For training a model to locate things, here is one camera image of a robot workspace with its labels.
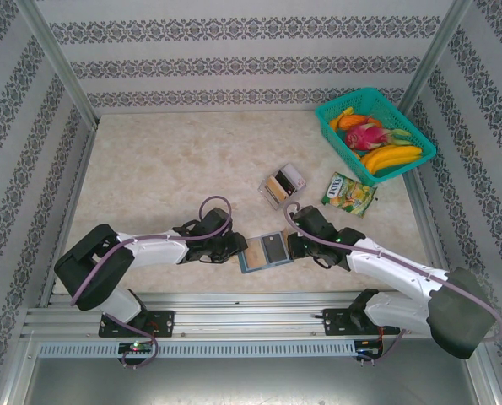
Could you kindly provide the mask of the blue leather card holder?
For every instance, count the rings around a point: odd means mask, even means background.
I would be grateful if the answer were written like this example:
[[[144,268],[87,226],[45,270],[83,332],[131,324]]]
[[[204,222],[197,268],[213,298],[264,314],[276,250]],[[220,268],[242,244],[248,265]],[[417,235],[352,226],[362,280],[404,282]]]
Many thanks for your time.
[[[271,235],[271,234],[281,234],[281,231],[278,231],[278,232],[273,232],[273,233],[269,233],[269,234],[265,234],[265,235],[261,235],[261,236],[257,236],[257,237],[253,237],[251,239],[254,239],[254,238],[259,238],[261,240],[261,243],[262,243],[262,238],[266,235]],[[283,240],[283,246],[284,246],[284,249],[285,249],[285,253],[286,253],[286,256],[287,258],[284,260],[284,261],[281,261],[281,262],[276,262],[276,263],[269,263],[267,261],[267,265],[266,266],[263,266],[263,267],[259,267],[259,268],[255,268],[255,269],[249,269],[247,267],[247,264],[246,264],[246,256],[245,256],[245,252],[243,251],[242,253],[240,253],[238,255],[238,258],[239,258],[239,263],[240,263],[240,270],[243,274],[247,274],[247,273],[253,273],[253,272],[256,272],[256,271],[261,271],[261,270],[265,270],[265,269],[269,269],[271,267],[278,267],[278,266],[282,266],[282,265],[285,265],[285,264],[288,264],[288,263],[291,263],[293,261],[293,259],[290,257],[290,254],[289,254],[289,249],[288,249],[288,245],[287,245],[287,241],[284,241]]]

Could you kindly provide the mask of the gold credit card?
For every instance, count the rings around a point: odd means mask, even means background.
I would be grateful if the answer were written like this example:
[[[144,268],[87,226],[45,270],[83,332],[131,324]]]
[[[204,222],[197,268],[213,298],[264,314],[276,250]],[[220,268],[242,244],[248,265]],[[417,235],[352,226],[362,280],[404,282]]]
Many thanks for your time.
[[[267,265],[267,258],[264,253],[261,240],[259,238],[250,239],[247,241],[247,249],[245,250],[246,264],[249,269],[255,269]]]

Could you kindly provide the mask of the black credit card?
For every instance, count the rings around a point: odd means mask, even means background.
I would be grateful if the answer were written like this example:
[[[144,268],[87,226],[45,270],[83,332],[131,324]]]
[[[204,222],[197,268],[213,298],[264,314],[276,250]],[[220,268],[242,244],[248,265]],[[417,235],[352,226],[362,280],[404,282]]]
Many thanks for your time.
[[[279,233],[264,236],[262,243],[269,263],[281,262],[287,258],[283,238]]]

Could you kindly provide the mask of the clear acrylic card box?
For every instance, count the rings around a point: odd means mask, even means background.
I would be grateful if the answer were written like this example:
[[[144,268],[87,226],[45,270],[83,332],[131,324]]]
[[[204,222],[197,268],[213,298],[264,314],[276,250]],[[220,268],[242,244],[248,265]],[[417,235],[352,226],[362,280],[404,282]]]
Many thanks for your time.
[[[268,203],[271,205],[271,207],[274,209],[274,210],[279,210],[279,209],[282,209],[284,208],[288,203],[292,202],[293,200],[295,200],[296,197],[298,197],[302,191],[306,188],[306,185],[301,188],[300,190],[295,190],[295,192],[292,194],[292,195],[288,195],[288,197],[281,203],[278,203],[276,201],[276,199],[267,191],[266,189],[266,181],[267,181],[267,178],[272,176],[272,177],[275,177],[275,175],[283,168],[283,166],[277,170],[275,170],[274,172],[272,172],[271,174],[269,174],[267,177],[265,177],[263,180],[262,180],[262,183],[261,185],[259,186],[258,188],[258,191],[264,196],[264,198],[268,201]]]

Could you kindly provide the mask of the gold card stack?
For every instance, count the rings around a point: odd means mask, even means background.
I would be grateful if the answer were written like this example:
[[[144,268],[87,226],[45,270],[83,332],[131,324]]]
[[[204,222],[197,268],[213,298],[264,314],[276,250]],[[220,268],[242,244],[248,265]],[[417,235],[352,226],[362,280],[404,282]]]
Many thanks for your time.
[[[267,178],[266,189],[278,203],[283,202],[288,197],[288,193],[275,177],[270,176]]]

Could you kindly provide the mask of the black card stack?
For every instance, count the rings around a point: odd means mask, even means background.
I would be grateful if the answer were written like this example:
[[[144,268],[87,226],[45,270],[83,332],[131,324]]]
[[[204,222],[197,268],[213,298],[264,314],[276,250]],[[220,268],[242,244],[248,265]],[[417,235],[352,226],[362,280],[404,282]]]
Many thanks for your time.
[[[289,196],[295,192],[295,186],[281,170],[275,175],[275,179]]]

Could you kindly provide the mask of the green candy bag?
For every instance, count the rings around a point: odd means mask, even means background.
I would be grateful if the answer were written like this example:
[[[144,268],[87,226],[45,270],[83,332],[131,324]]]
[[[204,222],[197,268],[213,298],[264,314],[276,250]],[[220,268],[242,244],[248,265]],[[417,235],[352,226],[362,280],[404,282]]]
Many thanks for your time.
[[[374,201],[376,188],[335,172],[321,199],[323,205],[330,205],[363,218]]]

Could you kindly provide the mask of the green plastic basket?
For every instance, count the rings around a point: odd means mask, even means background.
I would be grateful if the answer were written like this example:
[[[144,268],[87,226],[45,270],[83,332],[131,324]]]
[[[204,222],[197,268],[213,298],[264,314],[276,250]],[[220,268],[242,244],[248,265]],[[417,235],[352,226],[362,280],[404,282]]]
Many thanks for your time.
[[[412,163],[392,166],[369,173],[358,161],[345,143],[346,134],[343,130],[334,130],[330,121],[337,118],[347,108],[352,107],[355,113],[371,115],[390,129],[400,128],[410,133],[409,139],[414,146],[422,149],[422,157]],[[383,181],[402,175],[431,160],[436,155],[436,147],[377,89],[363,88],[351,91],[345,95],[316,108],[316,117],[321,124],[321,134],[335,149],[345,164],[367,186],[375,186]]]

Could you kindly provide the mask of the yellow banana bunch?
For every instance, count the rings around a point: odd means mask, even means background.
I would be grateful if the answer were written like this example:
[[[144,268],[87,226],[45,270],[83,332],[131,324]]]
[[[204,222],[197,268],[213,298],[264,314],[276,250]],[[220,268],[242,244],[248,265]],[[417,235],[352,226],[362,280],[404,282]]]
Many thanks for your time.
[[[394,166],[414,163],[422,157],[423,150],[415,146],[388,145],[365,154],[360,163],[371,174]]]

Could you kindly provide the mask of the pink dragon fruit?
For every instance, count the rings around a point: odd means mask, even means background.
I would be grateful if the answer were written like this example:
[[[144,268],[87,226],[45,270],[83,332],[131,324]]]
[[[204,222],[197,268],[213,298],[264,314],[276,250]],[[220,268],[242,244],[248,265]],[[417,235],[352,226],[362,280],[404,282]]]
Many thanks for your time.
[[[365,117],[362,121],[353,123],[346,128],[345,143],[352,150],[371,151],[382,146],[411,145],[410,132],[403,129],[388,129]]]

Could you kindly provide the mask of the small circuit board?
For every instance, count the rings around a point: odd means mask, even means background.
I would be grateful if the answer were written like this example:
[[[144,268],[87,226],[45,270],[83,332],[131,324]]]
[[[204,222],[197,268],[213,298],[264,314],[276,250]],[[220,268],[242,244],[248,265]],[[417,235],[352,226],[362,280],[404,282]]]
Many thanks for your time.
[[[365,361],[377,360],[383,354],[383,342],[376,341],[355,341],[355,351],[358,359]]]
[[[153,352],[154,345],[150,342],[130,342],[119,343],[118,353],[120,355],[150,355]]]

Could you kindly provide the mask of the aluminium mounting rail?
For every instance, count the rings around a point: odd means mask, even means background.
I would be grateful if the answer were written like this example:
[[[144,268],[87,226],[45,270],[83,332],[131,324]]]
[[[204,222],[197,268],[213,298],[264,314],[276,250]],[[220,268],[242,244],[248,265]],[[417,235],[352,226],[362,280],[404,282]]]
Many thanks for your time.
[[[175,312],[172,339],[287,340],[324,339],[326,308],[347,307],[357,292],[264,294],[141,294],[150,310]],[[52,296],[49,305],[26,311],[22,341],[99,341],[101,314],[80,311],[67,295]]]

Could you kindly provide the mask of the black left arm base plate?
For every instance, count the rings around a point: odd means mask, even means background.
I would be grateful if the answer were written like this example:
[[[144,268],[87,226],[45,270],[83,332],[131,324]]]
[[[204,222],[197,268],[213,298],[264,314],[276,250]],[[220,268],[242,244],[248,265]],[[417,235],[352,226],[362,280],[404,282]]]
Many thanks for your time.
[[[121,326],[106,314],[100,318],[100,338],[145,338],[145,334],[156,338],[171,338],[175,324],[172,310],[143,310],[127,323],[132,330]]]

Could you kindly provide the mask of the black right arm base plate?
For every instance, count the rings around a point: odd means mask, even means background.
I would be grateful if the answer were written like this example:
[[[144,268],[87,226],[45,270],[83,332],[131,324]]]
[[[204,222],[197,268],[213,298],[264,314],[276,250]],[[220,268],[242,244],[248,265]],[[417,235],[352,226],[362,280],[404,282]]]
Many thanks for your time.
[[[350,310],[349,308],[324,309],[320,317],[323,320],[324,331],[327,336],[367,336],[397,335],[398,327],[379,327],[363,310]]]

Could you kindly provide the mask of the aluminium frame post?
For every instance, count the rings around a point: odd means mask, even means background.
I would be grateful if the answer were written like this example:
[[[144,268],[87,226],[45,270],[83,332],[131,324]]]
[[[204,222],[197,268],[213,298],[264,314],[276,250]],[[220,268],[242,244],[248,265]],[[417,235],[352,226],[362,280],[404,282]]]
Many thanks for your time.
[[[56,74],[61,79],[65,89],[78,108],[81,117],[85,120],[90,129],[96,130],[99,124],[99,117],[94,112],[94,108],[84,92],[70,62],[64,55],[62,48],[57,42],[49,24],[43,17],[35,0],[14,0],[19,11],[35,38],[39,42],[43,52],[47,56]]]
[[[405,116],[413,108],[413,104],[424,88],[428,77],[433,72],[447,44],[472,3],[473,0],[452,0],[450,8],[440,23],[433,40],[397,106],[398,110]]]

